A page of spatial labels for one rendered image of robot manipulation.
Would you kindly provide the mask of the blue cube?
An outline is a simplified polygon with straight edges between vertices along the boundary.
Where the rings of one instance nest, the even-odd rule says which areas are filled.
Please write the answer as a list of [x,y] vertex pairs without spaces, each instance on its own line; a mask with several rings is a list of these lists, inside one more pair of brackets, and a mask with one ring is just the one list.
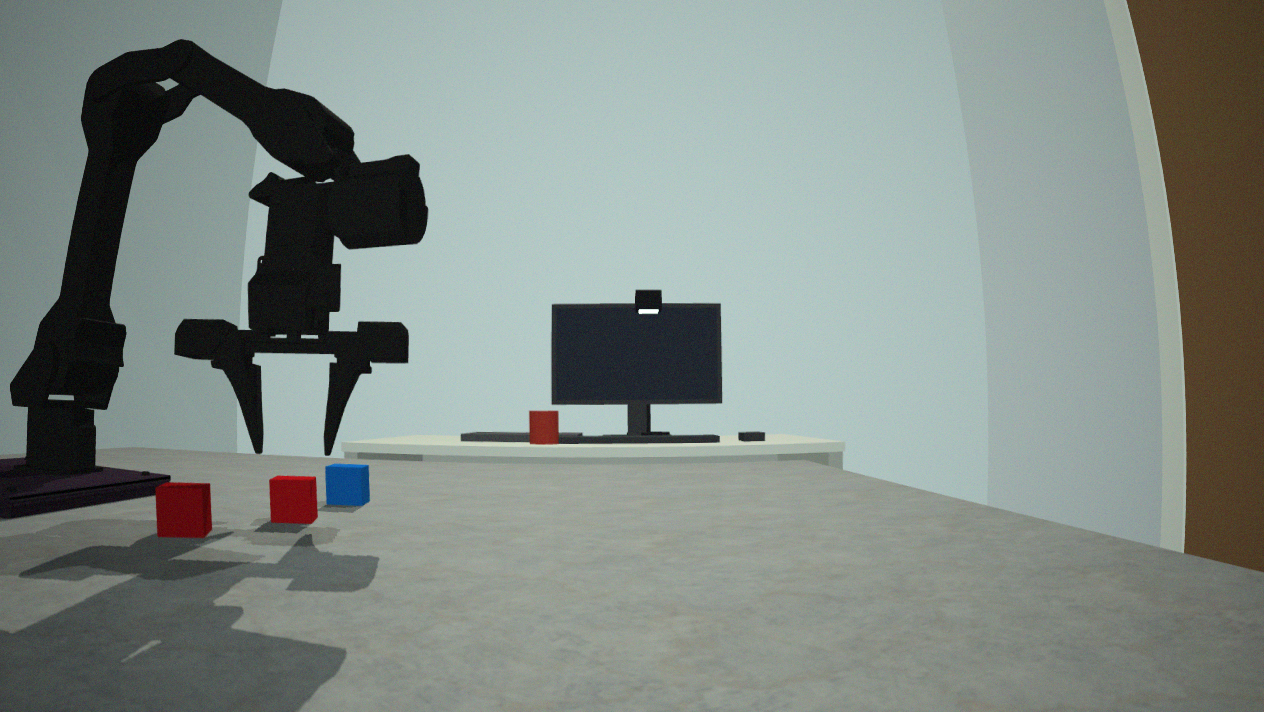
[[332,464],[326,467],[326,505],[363,506],[370,502],[369,467]]

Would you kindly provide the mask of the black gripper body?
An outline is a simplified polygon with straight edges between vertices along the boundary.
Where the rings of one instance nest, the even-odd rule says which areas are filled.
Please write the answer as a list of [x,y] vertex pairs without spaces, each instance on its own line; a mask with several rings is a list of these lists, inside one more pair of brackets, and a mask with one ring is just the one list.
[[[264,255],[276,257],[276,269],[300,268],[301,255],[319,264],[332,264],[332,253],[315,247],[270,247]],[[287,335],[277,338],[276,335]],[[319,335],[319,339],[301,338]],[[378,364],[408,364],[410,334],[402,322],[358,322],[356,333],[329,331],[329,312],[324,321],[315,316],[313,328],[268,328],[268,330],[238,330],[222,319],[185,319],[174,333],[174,355],[202,360],[246,360],[255,353],[334,354],[337,362]]]

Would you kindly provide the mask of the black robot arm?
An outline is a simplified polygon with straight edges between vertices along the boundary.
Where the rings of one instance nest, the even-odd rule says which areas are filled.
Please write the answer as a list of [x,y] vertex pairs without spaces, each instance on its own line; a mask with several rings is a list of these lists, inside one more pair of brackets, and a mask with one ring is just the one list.
[[[166,91],[161,81],[178,85]],[[351,249],[417,245],[428,207],[420,164],[410,154],[360,162],[348,123],[307,94],[267,86],[192,40],[130,51],[94,70],[81,123],[88,145],[59,298],[40,320],[35,345],[11,379],[11,405],[28,407],[27,464],[49,476],[101,472],[95,465],[94,410],[106,410],[124,365],[124,324],[110,307],[118,250],[137,161],[161,126],[202,95],[244,121],[276,161],[305,177],[269,173],[249,199],[269,207],[265,249],[315,247],[334,236]],[[334,182],[325,182],[334,180]],[[322,182],[322,183],[315,183]],[[260,263],[260,261],[265,261]],[[248,282],[249,328],[313,328],[316,314],[339,312],[341,264],[301,255],[300,268],[258,258]],[[48,400],[70,395],[75,400]]]

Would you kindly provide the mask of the red cube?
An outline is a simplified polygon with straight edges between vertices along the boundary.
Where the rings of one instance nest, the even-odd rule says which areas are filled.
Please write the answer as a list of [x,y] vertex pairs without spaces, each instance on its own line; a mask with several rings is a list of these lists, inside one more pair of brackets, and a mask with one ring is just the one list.
[[155,487],[158,537],[205,537],[212,530],[210,483]]
[[316,477],[270,478],[270,524],[312,524],[319,517]]

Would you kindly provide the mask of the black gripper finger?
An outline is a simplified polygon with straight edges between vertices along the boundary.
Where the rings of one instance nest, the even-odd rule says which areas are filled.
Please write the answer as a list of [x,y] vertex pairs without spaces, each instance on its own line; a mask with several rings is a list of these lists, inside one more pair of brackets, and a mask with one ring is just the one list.
[[260,365],[246,360],[211,360],[212,368],[225,372],[239,400],[245,419],[252,445],[258,454],[263,453],[263,414]]
[[330,457],[343,414],[362,374],[372,374],[372,365],[354,362],[330,362],[327,406],[324,430],[324,454]]

